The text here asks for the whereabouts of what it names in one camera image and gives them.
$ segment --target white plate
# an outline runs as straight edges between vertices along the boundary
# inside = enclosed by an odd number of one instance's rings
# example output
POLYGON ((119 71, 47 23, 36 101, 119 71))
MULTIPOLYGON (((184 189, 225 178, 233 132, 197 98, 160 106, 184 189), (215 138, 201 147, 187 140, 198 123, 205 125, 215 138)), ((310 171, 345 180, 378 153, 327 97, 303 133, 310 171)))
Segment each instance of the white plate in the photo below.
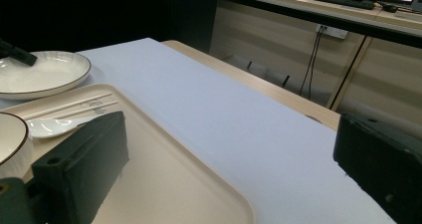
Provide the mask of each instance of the white plate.
POLYGON ((11 58, 0 60, 0 98, 32 100, 67 91, 89 74, 91 62, 69 52, 34 52, 30 67, 11 58))

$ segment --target white spoon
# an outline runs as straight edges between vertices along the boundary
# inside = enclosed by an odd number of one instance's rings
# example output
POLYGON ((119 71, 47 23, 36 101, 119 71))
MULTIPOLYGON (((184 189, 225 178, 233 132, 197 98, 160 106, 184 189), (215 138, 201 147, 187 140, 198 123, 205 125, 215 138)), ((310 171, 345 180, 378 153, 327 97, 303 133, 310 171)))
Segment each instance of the white spoon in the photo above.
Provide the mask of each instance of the white spoon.
POLYGON ((61 135, 71 131, 74 128, 98 117, 102 114, 96 114, 74 119, 54 119, 54 118, 36 118, 27 120, 31 135, 36 138, 48 138, 61 135))

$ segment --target keyboard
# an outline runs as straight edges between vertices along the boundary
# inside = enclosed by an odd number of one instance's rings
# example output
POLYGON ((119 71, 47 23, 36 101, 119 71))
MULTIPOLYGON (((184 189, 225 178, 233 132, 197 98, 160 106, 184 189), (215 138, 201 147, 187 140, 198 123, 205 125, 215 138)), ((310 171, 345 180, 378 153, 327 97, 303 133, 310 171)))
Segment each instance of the keyboard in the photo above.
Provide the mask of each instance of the keyboard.
POLYGON ((375 4, 372 2, 362 2, 362 1, 353 1, 353 0, 316 0, 320 2, 344 5, 348 7, 355 7, 365 10, 372 10, 375 7, 375 4))

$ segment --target white tabletop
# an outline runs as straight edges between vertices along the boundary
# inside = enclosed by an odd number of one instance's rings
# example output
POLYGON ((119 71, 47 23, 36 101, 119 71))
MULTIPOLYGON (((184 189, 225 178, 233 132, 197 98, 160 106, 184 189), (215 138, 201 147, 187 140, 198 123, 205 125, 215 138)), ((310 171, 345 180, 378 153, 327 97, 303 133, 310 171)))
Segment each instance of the white tabletop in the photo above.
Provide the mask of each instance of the white tabletop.
MULTIPOLYGON (((394 223, 332 159, 336 133, 151 39, 80 52, 248 198, 257 223, 394 223)), ((0 101, 0 108, 18 102, 0 101)))

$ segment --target white bowl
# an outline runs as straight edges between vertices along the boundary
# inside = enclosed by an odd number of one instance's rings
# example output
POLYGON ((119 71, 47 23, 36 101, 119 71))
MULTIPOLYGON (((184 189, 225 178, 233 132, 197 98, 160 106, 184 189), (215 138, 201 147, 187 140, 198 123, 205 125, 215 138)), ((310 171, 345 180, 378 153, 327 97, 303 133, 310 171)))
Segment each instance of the white bowl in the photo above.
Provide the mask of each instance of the white bowl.
POLYGON ((0 98, 32 100, 65 92, 89 74, 91 62, 69 52, 34 52, 38 59, 30 67, 15 59, 0 60, 0 98))
POLYGON ((0 112, 0 178, 22 178, 32 163, 34 146, 26 123, 0 112))

